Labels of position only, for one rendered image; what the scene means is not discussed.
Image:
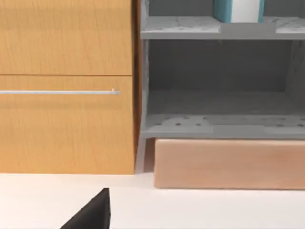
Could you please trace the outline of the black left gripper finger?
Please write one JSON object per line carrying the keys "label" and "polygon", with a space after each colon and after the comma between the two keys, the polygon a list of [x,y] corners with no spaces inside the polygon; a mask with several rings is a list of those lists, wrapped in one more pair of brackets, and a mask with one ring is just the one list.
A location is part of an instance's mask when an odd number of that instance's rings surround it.
{"label": "black left gripper finger", "polygon": [[110,219],[110,192],[103,188],[60,229],[109,229]]}

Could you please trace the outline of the wooden cupboard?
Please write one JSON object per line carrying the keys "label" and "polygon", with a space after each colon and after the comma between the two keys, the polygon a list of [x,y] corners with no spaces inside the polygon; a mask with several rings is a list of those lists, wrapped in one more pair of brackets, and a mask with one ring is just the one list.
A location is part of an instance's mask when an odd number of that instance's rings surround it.
{"label": "wooden cupboard", "polygon": [[[139,96],[138,96],[138,45],[139,45],[139,32],[138,32],[138,1],[137,0],[131,0],[132,2],[132,60],[133,60],[133,69],[131,75],[125,75],[130,76],[133,79],[133,116],[134,116],[134,140],[135,140],[135,159],[136,159],[136,148],[137,148],[137,142],[138,142],[138,133],[139,133]],[[100,75],[25,75],[25,76],[100,76]]]}

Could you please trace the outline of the pale wooden drawer front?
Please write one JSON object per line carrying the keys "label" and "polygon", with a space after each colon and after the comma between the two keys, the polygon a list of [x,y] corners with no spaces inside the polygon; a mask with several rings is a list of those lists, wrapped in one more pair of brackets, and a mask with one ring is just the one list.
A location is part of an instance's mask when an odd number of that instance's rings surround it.
{"label": "pale wooden drawer front", "polygon": [[154,184],[305,190],[305,141],[158,139]]}

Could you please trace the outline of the grey open shelf unit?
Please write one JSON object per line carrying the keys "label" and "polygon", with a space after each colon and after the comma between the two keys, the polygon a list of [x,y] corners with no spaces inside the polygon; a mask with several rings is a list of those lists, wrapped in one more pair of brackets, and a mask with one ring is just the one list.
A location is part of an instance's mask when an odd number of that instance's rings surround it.
{"label": "grey open shelf unit", "polygon": [[260,21],[225,23],[225,0],[141,0],[142,116],[148,140],[188,156],[225,143],[305,143],[305,0],[241,0]]}

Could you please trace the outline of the plain wooden drawer front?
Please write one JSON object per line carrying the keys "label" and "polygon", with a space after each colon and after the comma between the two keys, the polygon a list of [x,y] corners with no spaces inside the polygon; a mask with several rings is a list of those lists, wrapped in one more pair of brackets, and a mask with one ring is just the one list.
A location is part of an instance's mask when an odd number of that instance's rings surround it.
{"label": "plain wooden drawer front", "polygon": [[131,0],[0,0],[0,74],[131,75]]}

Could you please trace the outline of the teal and white book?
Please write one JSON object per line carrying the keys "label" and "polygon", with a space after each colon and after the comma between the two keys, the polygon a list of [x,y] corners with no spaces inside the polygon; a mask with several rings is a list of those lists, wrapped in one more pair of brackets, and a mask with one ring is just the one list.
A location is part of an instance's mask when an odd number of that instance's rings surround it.
{"label": "teal and white book", "polygon": [[265,0],[213,0],[214,17],[223,23],[261,23]]}

